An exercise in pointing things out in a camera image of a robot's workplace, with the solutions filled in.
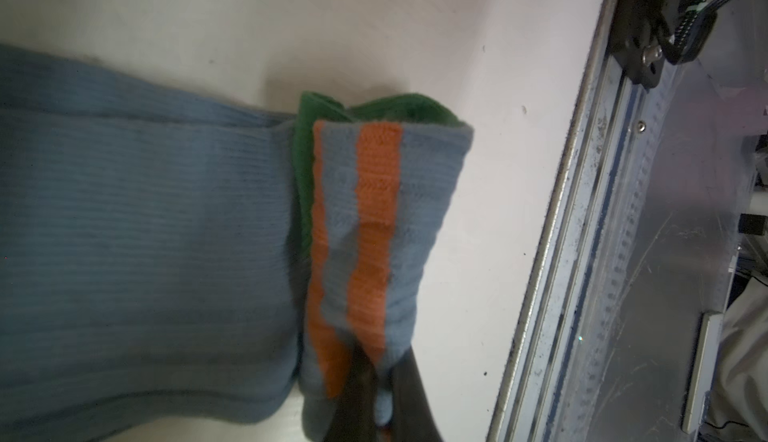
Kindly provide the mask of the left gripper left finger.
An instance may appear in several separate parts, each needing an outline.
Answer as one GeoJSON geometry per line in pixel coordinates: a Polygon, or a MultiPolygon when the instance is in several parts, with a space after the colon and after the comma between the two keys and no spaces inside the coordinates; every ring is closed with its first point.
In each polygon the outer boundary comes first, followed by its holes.
{"type": "Polygon", "coordinates": [[[378,390],[376,369],[364,350],[354,349],[350,370],[324,442],[374,442],[378,428],[374,406],[378,390]]]}

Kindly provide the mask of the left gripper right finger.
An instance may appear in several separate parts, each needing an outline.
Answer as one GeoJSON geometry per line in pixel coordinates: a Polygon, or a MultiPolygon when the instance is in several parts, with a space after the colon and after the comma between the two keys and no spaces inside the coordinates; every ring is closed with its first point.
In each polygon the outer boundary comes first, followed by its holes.
{"type": "Polygon", "coordinates": [[[434,421],[412,348],[391,371],[393,412],[391,440],[442,442],[434,421]]]}

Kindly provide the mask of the blue striped sock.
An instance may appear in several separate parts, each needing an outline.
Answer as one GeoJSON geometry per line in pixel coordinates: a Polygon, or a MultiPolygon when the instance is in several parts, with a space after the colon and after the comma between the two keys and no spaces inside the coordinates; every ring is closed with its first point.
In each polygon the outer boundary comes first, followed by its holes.
{"type": "Polygon", "coordinates": [[[260,112],[3,47],[2,439],[258,423],[299,388],[323,441],[359,345],[392,441],[391,371],[472,142],[419,94],[260,112]]]}

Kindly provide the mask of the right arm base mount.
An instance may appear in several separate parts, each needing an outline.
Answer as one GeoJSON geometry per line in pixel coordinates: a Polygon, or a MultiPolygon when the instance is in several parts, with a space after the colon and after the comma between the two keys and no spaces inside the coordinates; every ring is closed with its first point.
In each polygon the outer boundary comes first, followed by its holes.
{"type": "Polygon", "coordinates": [[[710,0],[618,0],[608,52],[623,75],[646,90],[656,88],[665,64],[694,61],[711,35],[716,13],[710,0]]]}

